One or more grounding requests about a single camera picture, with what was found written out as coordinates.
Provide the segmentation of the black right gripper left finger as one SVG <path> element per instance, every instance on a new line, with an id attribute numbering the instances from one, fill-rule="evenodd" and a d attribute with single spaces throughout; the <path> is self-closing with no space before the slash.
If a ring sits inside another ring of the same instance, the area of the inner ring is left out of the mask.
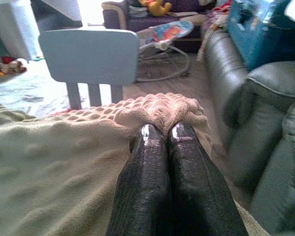
<path id="1" fill-rule="evenodd" d="M 168 154 L 163 133 L 141 126 L 118 176 L 108 236 L 168 236 L 172 232 Z"/>

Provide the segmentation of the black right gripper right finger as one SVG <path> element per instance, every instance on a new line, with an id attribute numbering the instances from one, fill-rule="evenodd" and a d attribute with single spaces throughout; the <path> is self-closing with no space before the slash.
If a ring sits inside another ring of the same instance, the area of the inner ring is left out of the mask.
<path id="1" fill-rule="evenodd" d="M 174 235 L 246 236 L 227 183 L 192 125 L 176 123 L 169 131 L 167 145 Z"/>

